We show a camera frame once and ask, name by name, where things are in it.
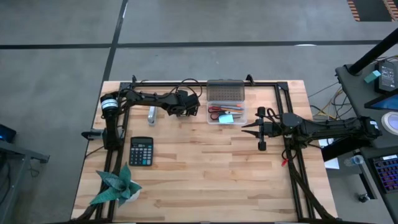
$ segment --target succulent plant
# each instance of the succulent plant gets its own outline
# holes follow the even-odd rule
[[[97,171],[97,174],[109,188],[98,194],[90,202],[90,205],[119,199],[120,207],[127,199],[142,188],[140,185],[131,182],[131,172],[127,167],[127,163],[120,170],[119,177],[110,172]]]

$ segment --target black calculator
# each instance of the black calculator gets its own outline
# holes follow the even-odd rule
[[[130,145],[130,166],[151,166],[154,158],[154,139],[132,137]]]

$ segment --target plant pot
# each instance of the plant pot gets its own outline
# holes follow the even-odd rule
[[[133,201],[137,200],[138,197],[139,197],[140,192],[141,192],[141,189],[139,189],[135,194],[133,194],[129,199],[127,199],[126,202],[133,202]]]

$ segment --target small container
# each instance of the small container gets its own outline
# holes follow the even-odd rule
[[[363,156],[357,155],[357,156],[353,156],[351,158],[345,159],[344,165],[350,167],[350,166],[360,165],[363,162],[364,162]]]
[[[208,80],[206,93],[206,116],[209,124],[244,125],[247,123],[244,82],[242,80]],[[225,114],[209,112],[209,109],[214,110],[214,107],[222,109]]]

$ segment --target black desk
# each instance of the black desk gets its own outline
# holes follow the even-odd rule
[[[387,132],[381,124],[381,117],[388,111],[366,109],[364,107],[366,102],[380,96],[380,94],[374,92],[373,83],[367,84],[364,81],[365,76],[370,74],[372,71],[374,71],[374,65],[369,65],[363,69],[360,76],[355,77],[349,74],[345,67],[340,67],[336,69],[336,74],[356,115],[369,116],[376,120],[379,129],[382,131],[382,136],[372,142],[372,148],[362,148],[360,150],[392,220],[394,223],[398,223],[398,193],[384,193],[383,189],[379,185],[379,178],[373,169],[373,165],[370,163],[370,159],[373,157],[398,154],[398,136]]]

